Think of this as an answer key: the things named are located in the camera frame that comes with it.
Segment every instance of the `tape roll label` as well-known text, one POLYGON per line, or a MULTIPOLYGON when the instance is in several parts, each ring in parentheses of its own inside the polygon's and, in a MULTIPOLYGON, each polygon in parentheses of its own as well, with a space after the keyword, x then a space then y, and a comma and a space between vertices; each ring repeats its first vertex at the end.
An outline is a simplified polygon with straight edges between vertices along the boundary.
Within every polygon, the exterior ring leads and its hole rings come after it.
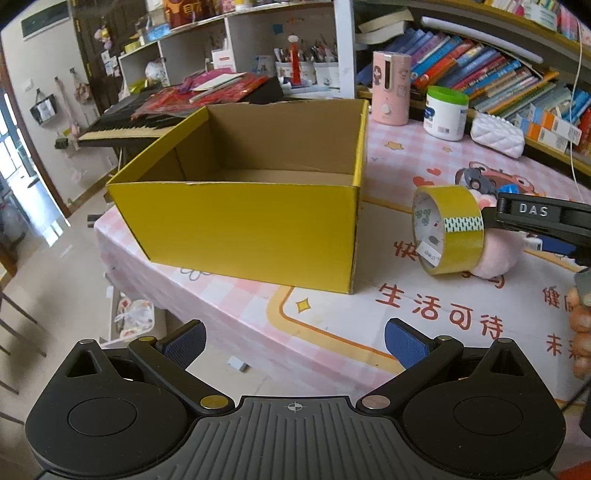
POLYGON ((451 217, 445 218, 444 222, 447 233, 484 230, 482 217, 451 217))

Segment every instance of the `human hand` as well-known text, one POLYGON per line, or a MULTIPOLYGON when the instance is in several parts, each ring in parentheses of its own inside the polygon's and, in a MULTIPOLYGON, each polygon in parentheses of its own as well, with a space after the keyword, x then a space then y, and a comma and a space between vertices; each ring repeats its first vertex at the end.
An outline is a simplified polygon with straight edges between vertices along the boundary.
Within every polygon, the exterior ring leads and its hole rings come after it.
POLYGON ((576 332, 573 340, 574 375, 583 378, 591 373, 591 294, 586 294, 583 302, 579 292, 573 288, 568 295, 573 311, 569 316, 570 327, 576 332))

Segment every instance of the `pink humidifier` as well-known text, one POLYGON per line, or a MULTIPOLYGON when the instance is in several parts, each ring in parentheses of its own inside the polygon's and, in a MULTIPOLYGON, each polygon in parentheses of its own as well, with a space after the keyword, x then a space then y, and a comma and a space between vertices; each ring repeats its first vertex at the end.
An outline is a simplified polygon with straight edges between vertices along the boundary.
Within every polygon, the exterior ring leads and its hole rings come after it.
POLYGON ((410 107, 410 56, 374 51, 372 118, 381 124, 406 125, 410 107))

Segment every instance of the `table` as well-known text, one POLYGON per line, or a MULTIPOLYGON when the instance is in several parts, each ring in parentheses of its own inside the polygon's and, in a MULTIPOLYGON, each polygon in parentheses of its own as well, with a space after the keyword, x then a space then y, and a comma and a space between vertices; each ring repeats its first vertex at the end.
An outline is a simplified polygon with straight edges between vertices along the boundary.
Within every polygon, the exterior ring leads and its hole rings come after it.
MULTIPOLYGON (((149 262, 114 207, 95 224, 109 278, 130 297, 152 300, 182 321, 204 321, 208 341, 302 395, 347 394, 353 402, 403 370, 384 344, 384 326, 400 317, 428 336, 465 345, 514 338, 558 400, 580 385, 571 374, 565 295, 578 268, 555 255, 524 253, 491 281, 469 274, 432 278, 412 244, 410 206, 419 185, 453 184, 461 168, 482 167, 497 183, 578 199, 572 179, 535 161, 513 160, 469 137, 446 142, 422 124, 369 121, 359 215, 355 294, 278 286, 149 262)), ((591 192, 581 187, 583 200, 591 192)), ((591 442, 569 416, 569 441, 591 442)))

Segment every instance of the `white cable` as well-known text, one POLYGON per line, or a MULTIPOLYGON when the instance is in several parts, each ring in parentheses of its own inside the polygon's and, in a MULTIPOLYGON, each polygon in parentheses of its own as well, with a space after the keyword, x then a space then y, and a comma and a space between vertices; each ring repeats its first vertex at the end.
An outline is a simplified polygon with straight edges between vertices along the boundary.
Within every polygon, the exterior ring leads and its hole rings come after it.
MULTIPOLYGON (((577 84, 579 83, 579 76, 581 74, 581 65, 583 63, 583 41, 581 37, 581 22, 577 20, 577 27, 579 29, 579 66, 577 67, 577 75, 574 78, 574 85, 573 85, 573 93, 570 97, 570 123, 573 123, 573 102, 574 102, 574 91, 577 89, 577 84)), ((583 199, 583 194, 581 193, 581 189, 579 188, 579 184, 577 183, 577 176, 574 172, 574 158, 573 158, 573 143, 569 141, 570 144, 570 169, 573 173, 573 181, 574 186, 577 187, 577 192, 579 192, 579 199, 582 203, 585 203, 583 199)))

